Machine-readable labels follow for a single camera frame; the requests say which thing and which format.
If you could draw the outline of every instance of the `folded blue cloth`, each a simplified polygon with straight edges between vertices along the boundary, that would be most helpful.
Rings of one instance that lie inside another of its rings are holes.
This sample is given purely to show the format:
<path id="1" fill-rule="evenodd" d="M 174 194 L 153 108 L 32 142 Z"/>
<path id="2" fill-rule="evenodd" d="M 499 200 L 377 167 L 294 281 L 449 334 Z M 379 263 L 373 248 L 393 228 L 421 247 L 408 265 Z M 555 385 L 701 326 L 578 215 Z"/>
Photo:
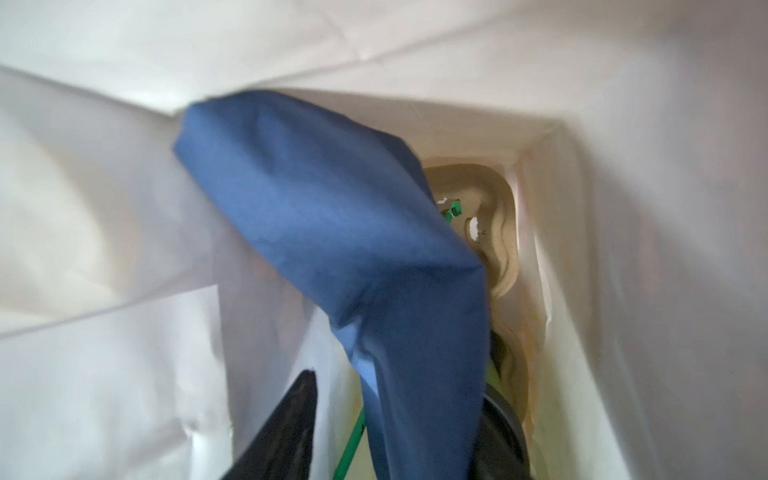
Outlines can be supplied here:
<path id="1" fill-rule="evenodd" d="M 485 271 L 406 144 L 251 91 L 190 107 L 175 152 L 328 313 L 362 379 L 379 480 L 466 480 L 488 361 Z"/>

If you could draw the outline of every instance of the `green handle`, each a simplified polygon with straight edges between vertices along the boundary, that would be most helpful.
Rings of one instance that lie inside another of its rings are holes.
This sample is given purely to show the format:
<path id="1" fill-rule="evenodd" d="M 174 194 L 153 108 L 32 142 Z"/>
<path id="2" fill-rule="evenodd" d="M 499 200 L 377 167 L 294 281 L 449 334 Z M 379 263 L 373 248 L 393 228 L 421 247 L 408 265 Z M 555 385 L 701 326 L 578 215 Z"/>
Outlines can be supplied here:
<path id="1" fill-rule="evenodd" d="M 366 430 L 366 410 L 360 410 L 360 415 L 357 417 L 357 423 L 355 424 L 352 435 L 349 436 L 349 440 L 344 448 L 344 453 L 339 460 L 339 466 L 336 467 L 336 472 L 333 474 L 333 480 L 344 480 L 346 473 L 349 471 L 349 466 L 352 464 L 352 459 L 355 458 L 355 452 L 357 446 L 360 444 L 362 433 Z"/>

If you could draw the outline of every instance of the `green object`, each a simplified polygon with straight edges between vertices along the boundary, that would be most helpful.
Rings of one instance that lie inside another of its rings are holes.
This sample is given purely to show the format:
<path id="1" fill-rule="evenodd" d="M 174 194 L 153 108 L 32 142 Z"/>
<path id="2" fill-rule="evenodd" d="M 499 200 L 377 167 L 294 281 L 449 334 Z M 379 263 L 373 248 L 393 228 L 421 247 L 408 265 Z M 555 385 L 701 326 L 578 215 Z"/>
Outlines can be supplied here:
<path id="1" fill-rule="evenodd" d="M 360 444 L 362 433 L 366 430 L 366 410 L 360 410 L 360 415 L 357 417 L 357 423 L 355 424 L 352 435 L 349 436 L 349 440 L 344 447 L 344 453 L 339 460 L 339 466 L 336 467 L 336 471 L 333 473 L 333 480 L 343 480 L 346 477 L 346 473 L 349 471 L 349 466 L 352 464 L 352 459 L 355 458 L 355 452 L 357 446 Z"/>
<path id="2" fill-rule="evenodd" d="M 485 382 L 492 386 L 500 395 L 504 395 L 504 387 L 502 387 L 502 378 L 496 371 L 496 365 L 493 360 L 488 360 L 488 370 L 485 372 Z"/>
<path id="3" fill-rule="evenodd" d="M 441 213 L 448 221 L 448 223 L 451 223 L 454 218 L 460 217 L 462 215 L 462 202 L 460 200 L 454 200 L 451 204 L 451 207 L 442 211 Z"/>

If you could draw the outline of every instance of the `black plastic item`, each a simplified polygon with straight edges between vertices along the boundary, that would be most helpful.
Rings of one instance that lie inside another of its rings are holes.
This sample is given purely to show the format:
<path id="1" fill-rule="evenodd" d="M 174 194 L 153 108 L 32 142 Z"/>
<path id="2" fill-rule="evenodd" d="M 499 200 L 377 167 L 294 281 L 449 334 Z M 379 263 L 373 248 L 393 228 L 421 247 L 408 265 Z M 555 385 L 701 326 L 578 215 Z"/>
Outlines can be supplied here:
<path id="1" fill-rule="evenodd" d="M 520 421 L 502 394 L 486 386 L 469 480 L 530 480 Z"/>
<path id="2" fill-rule="evenodd" d="M 307 480 L 316 407 L 315 372 L 304 370 L 223 480 Z"/>

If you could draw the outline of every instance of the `blue fabric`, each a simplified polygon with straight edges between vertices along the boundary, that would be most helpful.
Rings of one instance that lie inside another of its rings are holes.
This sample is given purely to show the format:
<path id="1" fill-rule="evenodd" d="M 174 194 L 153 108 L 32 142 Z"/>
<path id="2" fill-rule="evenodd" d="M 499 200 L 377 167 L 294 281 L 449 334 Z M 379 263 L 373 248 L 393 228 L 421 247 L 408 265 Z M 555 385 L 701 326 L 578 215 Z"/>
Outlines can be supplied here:
<path id="1" fill-rule="evenodd" d="M 466 480 L 488 361 L 485 271 L 406 144 L 252 91 L 189 108 L 175 151 L 328 313 L 362 379 L 379 480 Z"/>

